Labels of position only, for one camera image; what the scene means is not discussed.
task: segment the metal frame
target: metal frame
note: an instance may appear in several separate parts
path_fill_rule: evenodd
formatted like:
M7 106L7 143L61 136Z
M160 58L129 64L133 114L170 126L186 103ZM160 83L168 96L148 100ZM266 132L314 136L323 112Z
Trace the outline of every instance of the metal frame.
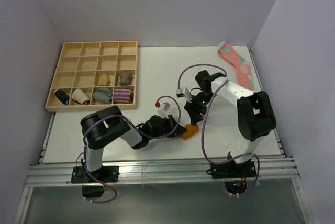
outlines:
M251 60L254 64L257 78L261 84L258 71L256 69L251 48L249 48ZM27 175L24 191L19 203L14 223L24 223L28 210L31 194L34 187L50 186L82 186L82 184L71 184L72 169L75 163L67 164L44 164L43 159L47 149L50 131L54 120L52 114L44 140L43 149L39 164L31 166ZM315 223L311 211L308 207L306 196L302 190L300 176L293 158L287 158L282 144L275 130L278 146L281 155L260 157L260 177L259 180L271 180L279 178L291 178L296 189L297 198L303 212L306 223ZM211 176L205 171L210 168L205 159L181 159L181 160L161 160L161 161L134 161L134 162L104 162L104 166L119 166L119 180L113 185L122 184L158 184L158 183L190 183L190 182L213 182Z
M294 186L295 193L298 198L298 202L301 208L301 211L304 216L304 220L306 224L315 224L313 213L309 207L308 200L306 194L303 190L302 182L299 178L293 178L292 183Z
M21 200L16 211L14 224L23 224L25 222L28 206L31 199L33 187L25 187L22 192Z

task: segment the white table surface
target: white table surface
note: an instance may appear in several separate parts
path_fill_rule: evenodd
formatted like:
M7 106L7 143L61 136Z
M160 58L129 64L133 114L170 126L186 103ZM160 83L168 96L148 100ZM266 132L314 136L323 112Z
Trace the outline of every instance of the white table surface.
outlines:
M251 58L246 46L234 47L246 60ZM236 81L232 66L218 57L216 47L152 47L139 48L137 102L136 110L123 110L122 113L137 125L145 122L152 115L157 115L155 101L162 95L175 97L177 80L180 73L188 66L197 63L215 64L226 69L229 79ZM194 80L198 71L207 69L209 73L218 72L211 67L196 67L188 70L181 80L181 86L197 87ZM251 66L252 78L256 91L260 91L259 82ZM173 101L163 99L171 104L169 113L178 118L177 108ZM178 98L182 108L181 125L190 122L184 110L185 99ZM83 151L80 121L92 112L56 113L49 142L45 163L75 162ZM148 146L133 150L123 140L117 139L105 147L104 161L142 161L164 159L203 158L200 146L200 132L188 140L181 137L174 139L152 140ZM211 107L205 132L205 147L210 157L225 157L231 150L234 140L239 134L237 111L235 107L221 97L216 97ZM260 156L280 155L274 132L272 131L259 144L256 154Z

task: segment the wooden tray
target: wooden tray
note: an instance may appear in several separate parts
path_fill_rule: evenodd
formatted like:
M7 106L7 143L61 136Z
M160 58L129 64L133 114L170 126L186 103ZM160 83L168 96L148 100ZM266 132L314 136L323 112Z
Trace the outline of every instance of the wooden tray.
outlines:
M118 105L122 110L136 109L137 53L137 41L64 43L46 109L87 111L101 110L112 105ZM119 75L126 71L132 73L131 85L119 86ZM99 86L103 73L109 76L109 86ZM134 91L133 103L121 104L113 101L111 105L104 105L94 101L92 94L101 87L106 87L112 92L115 88L131 89ZM89 104L81 105L72 99L72 92L77 88L83 90L90 98ZM68 105L63 105L56 98L54 91L57 89L64 91L70 97Z

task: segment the cable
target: cable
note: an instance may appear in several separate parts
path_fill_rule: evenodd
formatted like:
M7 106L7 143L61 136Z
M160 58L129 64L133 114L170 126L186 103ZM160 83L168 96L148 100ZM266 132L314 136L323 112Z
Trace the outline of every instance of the cable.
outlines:
M166 138L167 136L171 135L171 134L177 129L177 127L178 127L178 125L179 125L179 123L180 123L180 118L181 118L181 116L182 116L182 112L181 112L181 109L180 109L180 106L179 106L177 100L175 100L175 99L174 99L173 97L171 97L171 96L167 96L167 95L161 96L161 97L159 97L159 98L157 99L157 102L159 102L159 100L161 100L162 98L165 98L165 97L172 99L172 100L176 103L176 105L177 105L177 107L178 107L179 117L178 117L178 120L177 120L177 124L176 124L176 126L173 128L173 130L172 130L171 132L169 132L168 134L164 135L164 136L153 137L153 136L149 136L149 135L147 135L147 134L141 132L141 131L140 131L139 129L137 129L137 127L136 127L136 126L135 126L135 125L134 125L134 124L133 124L127 117L126 117L126 116L124 116L124 115L110 115L110 116L107 116L107 117L105 117L105 118L102 118L102 119L100 119L98 122L94 123L91 127L89 127L89 129L84 133L84 136L83 136L83 142L84 142L84 162L83 162L83 163L84 163L84 169L85 169L86 174L87 174L92 180L94 180L95 182L98 182L98 183L102 184L103 186L108 187L110 190L112 190L112 191L115 193L114 197L111 198L111 199L109 199L109 200L97 201L97 200L90 200L90 199L87 199L87 198L86 198L87 201L89 201L89 202L91 202L91 203L103 204L103 203L111 202L111 201L113 201L114 199L116 199L116 197L117 197L117 191L115 190L115 188L113 188L112 186L106 184L105 182L102 182L102 181L98 180L97 178L95 178L95 177L89 172L89 170L88 170L88 168L87 168L87 164L86 164L86 153L87 153L87 143L86 143L86 138L87 138L87 135L90 133L90 131L92 131L92 129L93 129L94 127L96 127L97 125L101 124L103 121L108 120L108 119L111 119L111 118L117 118L117 117L120 117L120 118L124 119L128 124L130 124L134 129L136 129L140 134L142 134L143 136L146 136L147 138L151 138L151 139L162 139L162 138Z
M79 159L79 157L81 156L81 155L83 155L84 153L82 152L81 154L79 154L78 155L78 158L77 158L77 160L75 161L75 166L77 167L77 164L78 164L78 159Z
M190 90L190 92L189 92L189 93L191 93L191 94L192 94L192 91L194 91L195 89L198 89L198 90L202 91L202 89L200 89L200 88L198 88L198 87L195 87L195 88L192 88L192 89Z
M212 161L206 154L206 151L205 151L205 143L204 143L204 137L205 137L205 127L206 127L206 122L207 122L207 118L208 118L208 114L209 114L209 110L210 110L210 107L213 103L213 100L214 98L216 97L216 94L219 92L219 90L221 90L227 83L228 83L228 74L227 74L227 71L219 66L216 66L216 65L213 65L213 64L207 64L207 63L201 63L201 64L194 64L194 65L191 65L189 67L187 67L186 69L183 70L183 72L180 74L179 76L179 79L178 79L178 85L177 85L177 88L180 89L180 81L182 79L182 76L183 74L188 70L188 69L191 69L193 67L197 67L197 66L210 66L210 67L214 67L214 68L217 68L219 70L222 70L226 76L226 80L224 81L224 83L222 85L220 85L213 93L208 105L207 105L207 111L204 115L204 123L203 123L203 127L202 127L202 130L201 130L201 148L202 148L202 151L203 151L203 155L205 157L205 159L211 163L211 164L217 164L217 165L221 165L221 164L226 164L228 162L231 162L235 159L238 159L240 157L244 157L244 156L249 156L249 155L254 155L257 159L257 173L256 173L256 178L254 180L254 182L251 184L250 188L248 188L244 193L242 194L239 194L239 195L245 195L246 193L250 192L253 187L256 185L257 183L257 180L259 178L259 173L260 173L260 160L258 158L258 156L256 154L253 154L251 152L248 152L248 153L244 153L244 154L241 154L241 155L237 155L233 158L230 158L230 159L227 159L227 160L224 160L224 161L219 161L219 162L215 162L215 161Z
M227 71L219 66L216 66L216 65L213 65L213 64L208 64L208 63L199 63L199 64L194 64L194 65L191 65L189 67L187 67L186 69L183 70L183 72L180 74L179 76L179 79L178 79L178 86L177 88L180 89L180 81L182 79L182 76L183 74L188 70L188 69L191 69L193 67L197 67L197 66L209 66L209 67L214 67L214 68L217 68L219 70L222 70L224 72L224 74L226 75L226 77L228 76L227 75Z
M201 148L202 148L203 155L204 155L205 159L206 159L209 163L211 163L211 164L215 164L215 165L227 164L228 162L231 162L231 161L233 161L233 160L235 160L235 159L238 159L238 158L240 158L240 157L244 157L244 156L249 156L249 155L254 155L254 156L256 157L256 159L257 159L257 164L258 164L256 178L255 178L254 182L251 184L250 188L248 188L244 193L239 194L239 195L245 195L246 193L250 192L250 190L252 190L253 187L254 187L254 186L256 185L256 183L257 183L257 180L258 180L258 177L259 177L259 173L260 173L260 160L259 160L258 156L257 156L256 154L253 154L253 153L251 153L251 152L248 152L248 153L244 153L244 154L241 154L241 155L237 155L237 156L235 156L235 157L233 157L233 158L230 158L230 159L227 159L227 160L224 160L224 161L215 162L215 161L211 160L211 159L207 156L207 154L206 154L206 150L205 150L205 140L204 140L204 138L205 138L205 128L206 128L206 123L207 123L207 118L208 118L208 114L209 114L209 111L210 111L210 107L211 107L211 105L212 105L212 103L213 103L214 98L216 97L216 94L217 94L217 93L219 92L219 90L221 90L227 83L228 83L228 78L224 81L223 84L221 84L221 85L214 91L214 93L213 93L213 95L212 95L212 97L211 97L209 103L207 104L207 111L206 111L206 113L205 113L205 115L204 115L204 123L203 123L203 127L202 127L202 129L201 129Z

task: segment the white wall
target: white wall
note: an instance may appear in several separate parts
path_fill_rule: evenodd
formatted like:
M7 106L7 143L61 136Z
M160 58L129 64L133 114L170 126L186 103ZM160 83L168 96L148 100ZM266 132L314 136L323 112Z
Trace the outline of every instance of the white wall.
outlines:
M335 220L335 0L277 0L254 57L317 223Z
M275 0L38 0L63 41L252 46Z
M36 0L0 0L1 223L13 222L29 164L41 152L60 46Z

